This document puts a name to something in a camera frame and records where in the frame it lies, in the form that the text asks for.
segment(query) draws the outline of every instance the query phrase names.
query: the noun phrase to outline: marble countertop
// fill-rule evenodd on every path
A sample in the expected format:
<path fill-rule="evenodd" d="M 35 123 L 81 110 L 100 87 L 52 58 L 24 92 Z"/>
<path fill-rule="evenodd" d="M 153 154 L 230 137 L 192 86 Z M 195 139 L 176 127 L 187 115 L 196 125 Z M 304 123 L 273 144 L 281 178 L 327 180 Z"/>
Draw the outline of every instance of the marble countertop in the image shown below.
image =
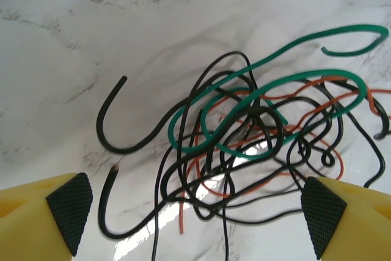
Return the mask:
<path fill-rule="evenodd" d="M 114 242 L 97 226 L 97 202 L 108 170 L 121 171 L 109 202 L 113 230 L 133 227 L 152 209 L 158 163 L 166 132 L 140 152 L 121 157 L 105 151 L 95 133 L 99 108 L 122 75 L 128 82 L 105 121 L 110 141 L 130 145 L 143 138 L 176 101 L 187 96 L 203 69 L 231 50 L 258 61 L 310 32 L 354 23 L 390 29 L 391 0 L 0 0 L 0 189 L 67 172 L 85 172 L 94 202 L 75 260 L 150 260 L 155 228 L 148 224 Z M 364 56 L 336 59 L 321 46 L 352 50 L 371 34 L 314 41 L 256 71 L 264 83 L 314 68 L 344 68 L 372 87 L 391 87 L 391 39 Z M 219 69 L 241 65 L 235 61 Z M 390 99 L 379 100 L 391 112 Z M 353 111 L 366 130 L 367 105 Z M 386 161 L 388 139 L 378 142 Z M 377 171 L 376 157 L 352 125 L 338 149 L 346 164 L 342 178 L 362 185 Z M 387 168 L 373 188 L 391 193 Z M 242 211 L 262 218 L 299 206 L 299 196 Z M 199 221 L 186 210 L 178 233 L 178 206 L 161 214 L 157 260 L 224 259 L 221 222 Z M 315 260 L 302 215 L 257 227 L 229 225 L 230 260 Z"/>

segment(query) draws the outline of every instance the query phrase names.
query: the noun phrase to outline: tangled wires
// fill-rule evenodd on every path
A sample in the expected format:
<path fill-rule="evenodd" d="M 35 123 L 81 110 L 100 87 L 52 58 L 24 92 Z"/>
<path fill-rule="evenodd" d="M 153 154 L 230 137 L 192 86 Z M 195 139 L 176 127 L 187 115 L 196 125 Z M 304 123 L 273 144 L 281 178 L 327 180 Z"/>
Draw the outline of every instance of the tangled wires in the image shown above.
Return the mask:
<path fill-rule="evenodd" d="M 122 77 L 103 103 L 98 114 L 97 135 L 103 147 L 112 153 L 122 155 L 136 152 L 156 137 L 169 119 L 171 119 L 171 121 L 168 126 L 168 138 L 171 146 L 164 154 L 156 176 L 154 197 L 155 208 L 143 221 L 124 233 L 113 233 L 106 227 L 105 214 L 107 202 L 111 188 L 119 172 L 118 165 L 111 168 L 102 190 L 98 208 L 98 223 L 102 233 L 111 239 L 118 240 L 127 238 L 141 230 L 141 228 L 153 218 L 155 219 L 155 227 L 157 228 L 159 227 L 158 214 L 163 207 L 170 202 L 180 203 L 180 232 L 183 232 L 183 203 L 187 202 L 192 205 L 195 213 L 202 220 L 207 221 L 214 217 L 222 219 L 225 238 L 225 260 L 228 260 L 227 221 L 238 224 L 264 224 L 286 215 L 299 213 L 301 209 L 283 211 L 268 219 L 259 221 L 246 221 L 229 217 L 226 215 L 227 209 L 250 205 L 251 203 L 266 197 L 276 197 L 300 191 L 302 189 L 302 183 L 305 183 L 308 176 L 324 176 L 322 171 L 315 168 L 315 166 L 310 163 L 310 157 L 313 152 L 319 152 L 321 154 L 323 169 L 333 168 L 337 159 L 340 165 L 340 172 L 337 179 L 342 177 L 344 170 L 343 161 L 338 152 L 335 151 L 335 148 L 343 137 L 342 115 L 344 114 L 346 114 L 353 124 L 355 124 L 359 132 L 369 142 L 379 158 L 378 172 L 364 184 L 365 187 L 369 187 L 384 173 L 385 162 L 372 138 L 359 125 L 357 120 L 350 113 L 350 110 L 360 104 L 363 99 L 367 99 L 371 111 L 379 116 L 382 122 L 382 128 L 374 138 L 382 139 L 390 133 L 389 117 L 381 104 L 373 98 L 373 94 L 389 94 L 391 93 L 391 90 L 369 89 L 364 81 L 357 75 L 344 70 L 312 70 L 286 76 L 259 87 L 252 72 L 255 68 L 275 59 L 292 47 L 308 40 L 328 37 L 335 34 L 362 31 L 378 33 L 379 37 L 369 46 L 358 51 L 341 53 L 329 51 L 325 48 L 322 48 L 321 50 L 324 54 L 329 56 L 356 56 L 375 48 L 383 42 L 389 34 L 386 28 L 369 24 L 345 26 L 317 32 L 301 37 L 288 45 L 285 45 L 272 55 L 252 65 L 246 55 L 239 51 L 224 54 L 206 68 L 194 84 L 189 96 L 170 109 L 148 136 L 136 145 L 127 148 L 112 146 L 108 143 L 103 132 L 103 121 L 107 110 L 126 82 L 126 77 Z M 242 57 L 245 60 L 247 67 L 236 72 L 229 70 L 219 72 L 206 81 L 203 81 L 216 64 L 230 56 Z M 233 89 L 225 89 L 222 87 L 224 84 L 233 81 L 234 79 L 238 79 L 244 86 Z M 301 83 L 303 86 L 291 94 L 279 97 L 267 95 L 267 92 L 271 89 L 287 83 Z M 348 92 L 333 97 L 327 88 L 329 84 L 346 89 Z M 310 87 L 322 93 L 322 95 L 328 99 L 328 102 L 321 104 L 316 100 L 301 94 L 303 90 Z M 204 104 L 202 110 L 199 111 L 195 122 L 191 124 L 193 126 L 192 131 L 188 134 L 185 133 L 186 126 L 189 125 L 188 117 L 192 105 L 212 92 L 215 92 L 217 95 Z M 347 97 L 354 97 L 354 100 L 347 106 L 343 106 L 340 103 L 340 100 Z M 222 113 L 218 127 L 211 129 L 207 124 L 208 115 L 227 100 L 234 101 L 236 105 L 228 113 Z M 289 124 L 279 110 L 285 105 L 297 102 L 307 103 L 313 109 L 307 112 L 296 124 Z M 176 136 L 175 126 L 179 119 L 179 132 Z M 336 119 L 337 121 L 338 132 L 334 142 L 329 144 L 324 138 L 332 128 L 333 119 Z M 283 146 L 287 146 L 288 148 L 285 158 L 281 159 L 280 156 L 281 153 L 283 153 L 281 152 Z M 258 152 L 256 155 L 248 154 L 247 151 L 254 147 L 258 150 L 262 150 L 262 152 Z M 168 158 L 174 149 L 176 150 L 176 161 L 168 164 L 166 167 Z M 294 150 L 296 149 L 298 149 L 297 153 L 299 159 L 295 161 L 293 155 L 295 153 Z M 238 164 L 236 162 L 237 158 L 245 158 L 246 160 L 245 162 Z M 238 188 L 235 177 L 233 177 L 236 172 L 252 166 L 262 166 L 262 163 L 271 160 L 277 163 L 277 167 L 273 171 L 266 176 L 249 183 L 244 188 Z M 301 166 L 307 166 L 311 171 L 311 174 L 303 174 L 303 172 L 299 170 L 299 167 Z M 175 174 L 180 180 L 180 186 L 174 191 L 169 192 L 167 190 L 168 183 Z M 297 188 L 269 194 L 267 196 L 256 197 L 240 204 L 231 203 L 233 200 L 245 194 L 260 189 L 271 180 L 280 176 L 291 177 Z M 206 185 L 206 181 L 216 177 L 222 179 L 222 193 L 217 192 Z M 197 197 L 197 191 L 201 186 L 206 188 L 211 194 L 217 196 L 217 200 L 213 203 L 207 203 L 202 199 L 199 199 L 199 197 Z M 158 233 L 159 231 L 156 229 L 152 260 L 155 260 L 156 257 Z"/>

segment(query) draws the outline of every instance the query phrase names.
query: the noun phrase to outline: black rubber pad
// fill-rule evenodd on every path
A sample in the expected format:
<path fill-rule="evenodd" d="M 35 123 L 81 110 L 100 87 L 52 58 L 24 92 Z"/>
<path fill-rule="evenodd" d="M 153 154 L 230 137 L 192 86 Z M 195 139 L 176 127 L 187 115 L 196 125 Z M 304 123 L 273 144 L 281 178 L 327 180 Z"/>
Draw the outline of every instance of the black rubber pad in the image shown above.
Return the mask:
<path fill-rule="evenodd" d="M 301 206 L 319 260 L 337 229 L 346 202 L 315 177 L 309 177 L 301 194 Z"/>
<path fill-rule="evenodd" d="M 76 255 L 92 203 L 88 177 L 80 173 L 46 197 L 62 238 Z"/>

